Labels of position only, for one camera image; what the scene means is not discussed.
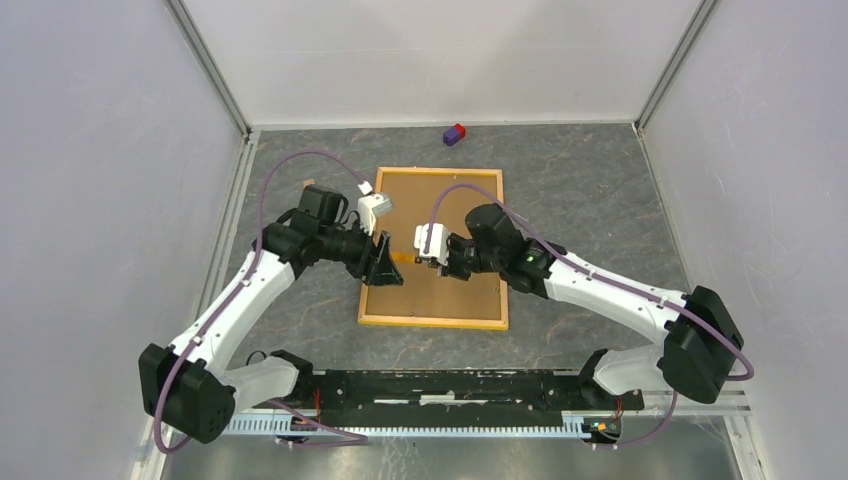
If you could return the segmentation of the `orange handled screwdriver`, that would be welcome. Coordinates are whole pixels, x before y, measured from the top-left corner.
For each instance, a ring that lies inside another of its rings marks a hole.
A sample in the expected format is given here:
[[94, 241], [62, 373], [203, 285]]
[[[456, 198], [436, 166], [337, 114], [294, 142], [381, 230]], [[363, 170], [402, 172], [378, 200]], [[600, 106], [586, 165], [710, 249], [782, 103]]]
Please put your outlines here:
[[392, 252], [391, 258], [396, 263], [414, 264], [420, 262], [420, 259], [414, 253]]

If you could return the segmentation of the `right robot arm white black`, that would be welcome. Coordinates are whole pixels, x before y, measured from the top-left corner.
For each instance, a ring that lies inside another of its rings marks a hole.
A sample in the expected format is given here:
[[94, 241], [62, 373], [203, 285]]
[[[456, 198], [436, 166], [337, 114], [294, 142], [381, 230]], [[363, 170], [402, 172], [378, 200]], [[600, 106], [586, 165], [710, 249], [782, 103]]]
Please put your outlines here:
[[577, 382], [585, 405], [602, 408], [617, 395], [659, 389], [713, 404], [732, 379], [744, 341], [716, 292], [652, 287], [599, 269], [559, 245], [524, 236], [496, 203], [473, 208], [465, 224], [468, 237], [440, 223], [417, 226], [418, 262], [463, 281], [496, 274], [516, 292], [576, 305], [649, 340], [593, 354]]

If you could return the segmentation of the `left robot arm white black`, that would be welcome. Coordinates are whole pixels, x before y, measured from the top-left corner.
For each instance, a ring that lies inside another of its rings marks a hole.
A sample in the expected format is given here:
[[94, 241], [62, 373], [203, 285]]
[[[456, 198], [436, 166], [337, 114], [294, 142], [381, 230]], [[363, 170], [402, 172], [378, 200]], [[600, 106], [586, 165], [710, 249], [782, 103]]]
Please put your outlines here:
[[312, 399], [308, 362], [277, 354], [238, 369], [229, 362], [270, 304], [320, 261], [343, 265], [367, 286], [402, 285], [389, 233], [374, 232], [377, 218], [391, 211], [391, 199], [369, 183], [360, 190], [354, 220], [345, 225], [347, 198], [306, 186], [296, 207], [262, 228], [238, 274], [208, 309], [169, 345], [142, 351], [142, 402], [156, 426], [208, 444], [245, 409], [271, 399], [297, 408]]

